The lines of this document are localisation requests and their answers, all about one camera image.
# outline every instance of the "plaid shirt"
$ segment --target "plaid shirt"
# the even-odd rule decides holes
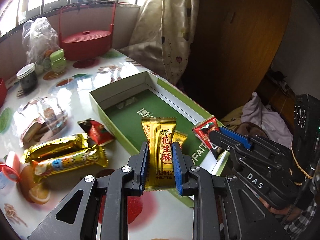
[[[312,180],[312,185],[310,190],[313,192],[314,195],[319,192],[320,186],[320,161],[318,162],[316,174]],[[313,198],[312,202],[308,206],[308,208],[301,212],[300,216],[298,216],[294,221],[285,223],[284,229],[289,234],[291,240],[295,240],[298,236],[306,229],[306,227],[311,222],[312,218],[314,217],[317,209],[317,203]]]

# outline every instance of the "gray wall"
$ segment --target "gray wall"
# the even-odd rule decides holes
[[[272,69],[280,70],[296,95],[320,99],[320,25],[305,0],[292,0],[292,9]]]
[[[126,47],[135,26],[139,8],[117,7],[113,47]],[[58,32],[59,15],[48,17],[51,26]],[[111,7],[98,7],[65,12],[61,17],[62,36],[85,30],[108,30]],[[26,52],[22,47],[22,29],[0,43],[0,77],[5,80],[14,76],[26,63]]]

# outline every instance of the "hand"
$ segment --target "hand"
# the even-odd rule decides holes
[[[276,214],[276,215],[286,215],[291,206],[292,205],[289,205],[287,206],[286,208],[284,209],[281,209],[281,210],[278,210],[278,209],[275,209],[273,207],[271,207],[264,199],[262,199],[261,197],[259,197],[259,200],[262,202],[262,204],[273,214]],[[293,220],[295,220],[298,216],[300,216],[302,210],[300,208],[297,208],[297,207],[294,207],[290,216],[287,218],[287,222],[292,222]]]

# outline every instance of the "jar lid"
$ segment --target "jar lid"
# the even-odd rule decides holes
[[[54,62],[56,60],[61,59],[62,57],[64,57],[64,50],[63,49],[59,49],[59,50],[51,53],[50,60],[51,60],[51,62]]]
[[[24,66],[22,69],[20,69],[17,73],[17,79],[22,79],[25,76],[29,75],[31,72],[35,70],[35,64],[31,63],[26,66]]]

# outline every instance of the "open box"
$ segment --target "open box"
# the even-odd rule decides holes
[[[176,129],[188,134],[183,154],[211,174],[221,174],[229,153],[223,152],[216,160],[191,131],[211,115],[166,80],[144,71],[98,88],[90,95],[94,111],[129,154],[138,154],[141,143],[147,140],[142,116],[176,117]]]

